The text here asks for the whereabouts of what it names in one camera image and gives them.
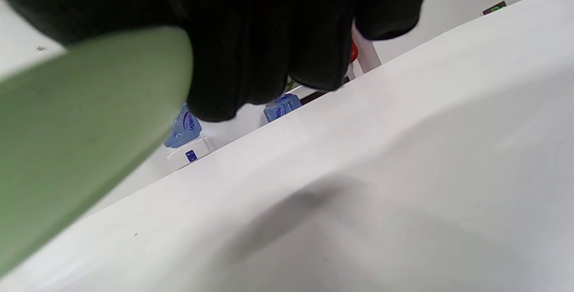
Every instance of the green object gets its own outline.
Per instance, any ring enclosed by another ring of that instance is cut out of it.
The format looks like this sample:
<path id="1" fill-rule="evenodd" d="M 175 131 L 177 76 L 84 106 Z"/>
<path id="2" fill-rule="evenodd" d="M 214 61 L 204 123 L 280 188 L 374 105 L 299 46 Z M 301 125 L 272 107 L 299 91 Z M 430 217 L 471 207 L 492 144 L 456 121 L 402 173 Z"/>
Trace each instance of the green object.
<path id="1" fill-rule="evenodd" d="M 0 82 L 0 276 L 166 138 L 191 83 L 178 28 L 76 45 Z"/>

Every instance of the red object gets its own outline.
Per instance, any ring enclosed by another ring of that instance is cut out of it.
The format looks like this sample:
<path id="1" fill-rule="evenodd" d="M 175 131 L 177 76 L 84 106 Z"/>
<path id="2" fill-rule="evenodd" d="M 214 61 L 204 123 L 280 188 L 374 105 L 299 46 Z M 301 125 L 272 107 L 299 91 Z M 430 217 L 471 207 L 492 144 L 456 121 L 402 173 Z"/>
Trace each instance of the red object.
<path id="1" fill-rule="evenodd" d="M 351 49 L 351 63 L 359 57 L 359 48 L 355 45 L 355 41 L 351 40 L 352 42 L 352 49 Z"/>

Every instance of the blue logo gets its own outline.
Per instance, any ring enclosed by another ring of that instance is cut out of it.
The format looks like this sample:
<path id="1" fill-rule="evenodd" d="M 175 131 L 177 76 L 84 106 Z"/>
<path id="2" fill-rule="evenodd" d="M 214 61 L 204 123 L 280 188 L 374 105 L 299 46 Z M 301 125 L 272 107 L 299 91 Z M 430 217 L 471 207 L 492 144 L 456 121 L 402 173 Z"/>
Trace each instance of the blue logo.
<path id="1" fill-rule="evenodd" d="M 192 131 L 195 128 L 193 115 L 190 112 L 186 112 L 183 116 L 183 128 L 185 128 L 187 131 Z"/>
<path id="2" fill-rule="evenodd" d="M 197 160 L 197 156 L 195 155 L 195 152 L 193 151 L 193 149 L 192 149 L 191 151 L 189 151 L 189 152 L 186 152 L 186 153 L 185 153 L 185 156 L 187 156 L 187 159 L 188 159 L 190 162 L 193 162 L 193 161 Z"/>

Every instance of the small white box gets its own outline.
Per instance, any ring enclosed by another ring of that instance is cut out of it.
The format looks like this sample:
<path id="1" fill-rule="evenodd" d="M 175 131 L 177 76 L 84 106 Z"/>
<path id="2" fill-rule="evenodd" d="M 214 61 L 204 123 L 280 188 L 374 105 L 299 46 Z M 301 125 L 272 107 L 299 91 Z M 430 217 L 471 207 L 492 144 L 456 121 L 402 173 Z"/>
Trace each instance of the small white box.
<path id="1" fill-rule="evenodd" d="M 201 139 L 196 139 L 179 147 L 168 156 L 168 161 L 176 170 L 179 170 L 189 163 L 205 157 L 205 155 L 211 152 L 213 152 L 213 147 L 209 143 L 209 140 L 207 137 L 202 137 Z"/>

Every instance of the small blue bottle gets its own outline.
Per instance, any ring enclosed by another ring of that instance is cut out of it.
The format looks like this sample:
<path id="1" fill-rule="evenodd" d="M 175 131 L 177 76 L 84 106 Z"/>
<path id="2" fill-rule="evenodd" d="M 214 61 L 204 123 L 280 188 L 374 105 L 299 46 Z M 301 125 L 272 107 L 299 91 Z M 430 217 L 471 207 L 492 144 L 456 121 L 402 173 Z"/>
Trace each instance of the small blue bottle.
<path id="1" fill-rule="evenodd" d="M 281 116 L 301 107 L 301 101 L 294 94 L 284 94 L 274 102 L 270 102 L 263 110 L 267 122 L 272 122 Z"/>
<path id="2" fill-rule="evenodd" d="M 181 108 L 178 118 L 174 121 L 173 133 L 165 140 L 166 147 L 178 148 L 199 137 L 201 125 L 195 116 L 189 112 L 187 105 Z"/>

